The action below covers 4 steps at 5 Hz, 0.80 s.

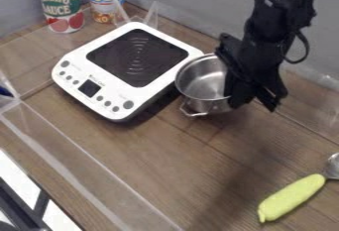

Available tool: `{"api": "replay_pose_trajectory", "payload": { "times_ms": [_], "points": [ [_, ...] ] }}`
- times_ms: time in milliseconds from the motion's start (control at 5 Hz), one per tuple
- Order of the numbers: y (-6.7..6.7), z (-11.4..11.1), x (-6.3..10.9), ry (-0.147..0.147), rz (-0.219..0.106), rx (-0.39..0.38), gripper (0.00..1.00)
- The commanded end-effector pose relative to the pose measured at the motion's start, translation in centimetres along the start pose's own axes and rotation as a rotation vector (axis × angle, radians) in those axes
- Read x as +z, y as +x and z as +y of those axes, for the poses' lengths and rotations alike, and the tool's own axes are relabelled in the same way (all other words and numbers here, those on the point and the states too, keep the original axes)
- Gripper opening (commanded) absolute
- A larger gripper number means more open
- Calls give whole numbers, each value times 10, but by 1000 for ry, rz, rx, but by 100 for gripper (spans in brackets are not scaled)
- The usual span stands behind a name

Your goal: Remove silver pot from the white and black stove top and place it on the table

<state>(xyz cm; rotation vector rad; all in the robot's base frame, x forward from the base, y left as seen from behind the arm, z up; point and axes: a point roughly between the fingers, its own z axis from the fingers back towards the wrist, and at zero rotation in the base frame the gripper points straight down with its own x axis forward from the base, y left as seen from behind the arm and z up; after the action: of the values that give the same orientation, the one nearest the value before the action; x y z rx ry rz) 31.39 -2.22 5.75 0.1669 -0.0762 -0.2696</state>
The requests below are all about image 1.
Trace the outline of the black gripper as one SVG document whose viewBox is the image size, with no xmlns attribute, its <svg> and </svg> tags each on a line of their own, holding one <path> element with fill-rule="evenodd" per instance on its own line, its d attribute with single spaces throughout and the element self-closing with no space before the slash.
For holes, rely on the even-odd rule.
<svg viewBox="0 0 339 231">
<path fill-rule="evenodd" d="M 221 33 L 214 54 L 226 68 L 224 95 L 232 109 L 240 108 L 254 99 L 273 112 L 280 100 L 286 96 L 286 88 L 278 74 L 293 37 L 268 42 L 249 34 L 240 40 Z"/>
</svg>

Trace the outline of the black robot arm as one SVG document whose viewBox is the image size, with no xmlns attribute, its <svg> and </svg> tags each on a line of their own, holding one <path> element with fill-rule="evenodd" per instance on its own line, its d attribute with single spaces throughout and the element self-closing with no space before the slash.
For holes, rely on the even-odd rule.
<svg viewBox="0 0 339 231">
<path fill-rule="evenodd" d="M 237 109 L 257 100 L 272 111 L 286 96 L 278 74 L 284 62 L 298 64 L 288 51 L 294 41 L 308 43 L 301 29 L 316 16 L 313 0 L 253 0 L 253 10 L 244 24 L 244 36 L 220 34 L 216 56 L 226 67 L 224 95 Z"/>
</svg>

